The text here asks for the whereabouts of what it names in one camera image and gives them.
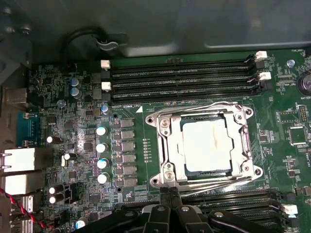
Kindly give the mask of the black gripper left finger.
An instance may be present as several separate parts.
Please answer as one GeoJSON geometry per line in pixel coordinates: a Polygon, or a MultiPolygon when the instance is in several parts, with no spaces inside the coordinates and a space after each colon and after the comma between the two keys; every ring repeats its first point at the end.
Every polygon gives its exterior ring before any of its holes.
{"type": "Polygon", "coordinates": [[[160,189],[159,204],[147,205],[141,212],[119,210],[82,228],[84,233],[168,233],[172,210],[171,192],[160,189]]]}

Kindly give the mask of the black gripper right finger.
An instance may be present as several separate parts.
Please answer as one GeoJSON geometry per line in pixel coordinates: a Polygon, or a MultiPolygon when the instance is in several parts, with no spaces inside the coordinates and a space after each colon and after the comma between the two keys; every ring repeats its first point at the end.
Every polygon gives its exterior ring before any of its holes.
{"type": "Polygon", "coordinates": [[[183,204],[179,191],[171,189],[171,207],[183,233],[284,233],[279,223],[262,224],[226,210],[212,210],[207,216],[194,206],[183,204]]]}

